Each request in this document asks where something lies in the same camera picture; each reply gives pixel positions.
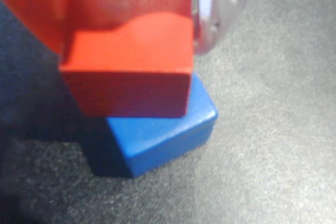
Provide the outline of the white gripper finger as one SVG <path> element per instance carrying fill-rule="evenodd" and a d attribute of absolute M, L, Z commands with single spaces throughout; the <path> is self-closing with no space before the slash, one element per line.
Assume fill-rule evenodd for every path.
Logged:
<path fill-rule="evenodd" d="M 193 11 L 194 53 L 210 52 L 224 38 L 247 0 L 196 0 Z"/>

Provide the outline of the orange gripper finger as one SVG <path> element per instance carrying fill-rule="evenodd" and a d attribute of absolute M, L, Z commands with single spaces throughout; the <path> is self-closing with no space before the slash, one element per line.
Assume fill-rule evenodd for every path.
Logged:
<path fill-rule="evenodd" d="M 61 51 L 68 0 L 1 0 L 47 48 Z"/>

